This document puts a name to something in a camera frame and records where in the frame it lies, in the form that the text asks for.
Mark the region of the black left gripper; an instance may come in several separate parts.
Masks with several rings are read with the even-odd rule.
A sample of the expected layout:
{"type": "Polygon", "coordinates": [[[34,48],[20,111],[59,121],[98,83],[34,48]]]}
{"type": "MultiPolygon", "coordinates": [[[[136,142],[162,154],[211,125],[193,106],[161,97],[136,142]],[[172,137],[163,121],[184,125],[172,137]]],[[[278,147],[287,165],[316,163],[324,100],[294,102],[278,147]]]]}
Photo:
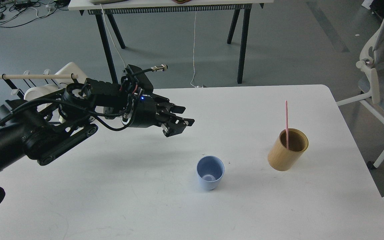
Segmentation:
{"type": "Polygon", "coordinates": [[[194,119],[175,115],[177,113],[183,114],[185,110],[184,106],[175,105],[166,97],[144,95],[135,103],[133,112],[127,115],[129,118],[122,117],[122,123],[135,128],[147,128],[155,125],[161,127],[163,134],[168,138],[181,134],[186,127],[194,124],[194,119]]]}

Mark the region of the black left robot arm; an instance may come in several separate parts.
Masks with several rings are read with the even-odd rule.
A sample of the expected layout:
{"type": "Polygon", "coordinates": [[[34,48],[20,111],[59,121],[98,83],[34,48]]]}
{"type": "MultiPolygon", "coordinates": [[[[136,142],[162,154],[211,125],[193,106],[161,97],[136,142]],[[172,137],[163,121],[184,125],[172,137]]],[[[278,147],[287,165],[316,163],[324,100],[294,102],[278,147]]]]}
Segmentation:
{"type": "MultiPolygon", "coordinates": [[[[185,107],[153,93],[148,79],[127,76],[120,83],[86,79],[34,100],[0,106],[0,172],[27,156],[45,166],[94,135],[99,121],[112,131],[157,126],[166,137],[181,134],[194,119],[185,107]]],[[[0,187],[0,204],[6,193],[0,187]]]]}

